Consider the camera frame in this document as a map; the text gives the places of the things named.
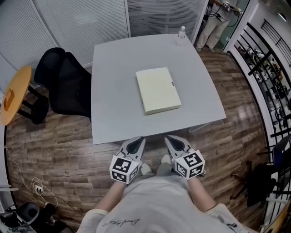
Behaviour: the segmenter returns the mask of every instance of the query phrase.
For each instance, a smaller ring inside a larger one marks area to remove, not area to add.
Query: white shirt
[[[78,233],[246,233],[225,205],[199,211],[178,176],[152,177],[129,185],[110,212],[90,210]]]

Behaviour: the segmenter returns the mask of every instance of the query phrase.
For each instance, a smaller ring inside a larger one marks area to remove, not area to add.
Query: cable
[[[76,210],[74,207],[72,207],[68,202],[66,202],[64,199],[62,199],[62,198],[60,198],[60,197],[58,197],[58,196],[55,196],[55,195],[53,195],[53,196],[43,196],[43,197],[45,197],[45,198],[48,198],[48,197],[56,197],[56,198],[59,198],[59,199],[61,199],[64,203],[66,203],[68,206],[70,206],[75,212],[77,212],[78,214],[80,214],[82,217],[84,216],[83,215],[83,213],[81,213],[81,212],[79,212],[78,210]]]
[[[22,172],[21,172],[21,169],[20,169],[18,163],[15,162],[15,161],[13,161],[13,159],[12,159],[12,157],[11,157],[11,155],[10,155],[10,153],[9,153],[9,150],[8,150],[8,148],[7,148],[6,145],[4,145],[4,149],[7,150],[8,155],[9,155],[9,157],[10,157],[10,160],[18,166],[18,169],[19,169],[19,171],[20,171],[20,177],[21,177],[21,179],[22,179],[22,182],[23,182],[24,186],[25,186],[27,189],[31,189],[31,186],[33,186],[33,189],[35,190],[35,192],[36,192],[39,196],[41,196],[41,198],[42,198],[45,202],[47,202],[47,201],[42,197],[42,194],[45,192],[44,187],[45,187],[45,188],[46,188],[46,189],[47,189],[51,194],[53,194],[53,193],[52,193],[52,192],[51,192],[51,191],[50,191],[46,186],[44,186],[44,185],[42,184],[42,181],[41,181],[38,177],[33,177],[32,180],[31,180],[30,186],[27,187],[26,184],[25,184],[25,182],[24,182],[24,179],[23,179],[23,177],[22,177]],[[41,185],[41,187],[42,187],[42,192],[41,192],[41,193],[38,193],[38,192],[36,191],[35,186],[34,186],[35,183],[39,183],[39,184]],[[55,200],[56,200],[56,207],[58,207],[58,199],[56,199],[56,197],[55,197]]]
[[[208,15],[208,9],[209,9],[209,5],[207,5],[206,10],[205,10],[205,13],[206,13],[207,16],[209,16]]]
[[[219,6],[218,10],[217,10],[214,14],[210,14],[210,15],[208,15],[208,16],[209,16],[209,17],[213,17],[213,16],[215,16],[215,15],[217,14],[217,12],[220,10],[220,8],[221,8],[221,5]]]
[[[67,217],[69,220],[73,220],[74,222],[76,222],[76,223],[78,223],[78,224],[80,224],[80,222],[78,222],[77,220],[74,220],[73,218],[70,218],[70,217]],[[74,231],[73,231],[73,229],[71,229],[71,227],[69,227],[69,225],[67,224],[67,228],[68,229],[70,229],[71,230],[71,232],[73,232],[73,233],[75,233]]]
[[[9,209],[10,207],[15,206],[14,204],[10,205],[7,209]],[[16,206],[15,206],[16,207]]]
[[[236,20],[236,23],[235,23],[233,26],[227,26],[227,27],[234,27],[234,26],[237,24],[239,18],[240,18],[240,17],[238,16],[238,17],[237,17],[237,20]]]

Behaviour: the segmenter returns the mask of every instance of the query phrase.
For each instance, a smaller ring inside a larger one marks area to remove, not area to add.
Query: round wooden table
[[[38,93],[29,85],[31,77],[31,66],[24,66],[10,81],[1,105],[1,123],[3,125],[10,124],[16,116],[16,113],[31,119],[34,124],[43,122],[49,108],[48,98]],[[38,97],[33,104],[24,100],[27,90]],[[31,114],[20,109],[22,104],[31,109]]]

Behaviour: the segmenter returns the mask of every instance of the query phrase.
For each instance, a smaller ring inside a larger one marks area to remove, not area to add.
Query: orange object
[[[8,89],[7,94],[5,95],[5,99],[4,99],[4,110],[7,111],[12,100],[14,98],[14,93],[11,89]]]
[[[22,67],[11,79],[1,106],[1,123],[8,125],[17,114],[26,95],[32,76],[31,66]]]
[[[286,206],[281,210],[280,214],[277,215],[275,220],[264,230],[264,232],[272,232],[272,233],[278,233],[281,232],[282,225],[284,223],[285,218],[287,217],[289,211],[289,206],[290,206],[290,200],[286,204]]]

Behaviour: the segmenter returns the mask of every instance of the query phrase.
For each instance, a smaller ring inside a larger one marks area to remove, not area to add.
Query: yellow notebook
[[[136,77],[146,115],[180,107],[181,101],[168,68],[139,71]]]

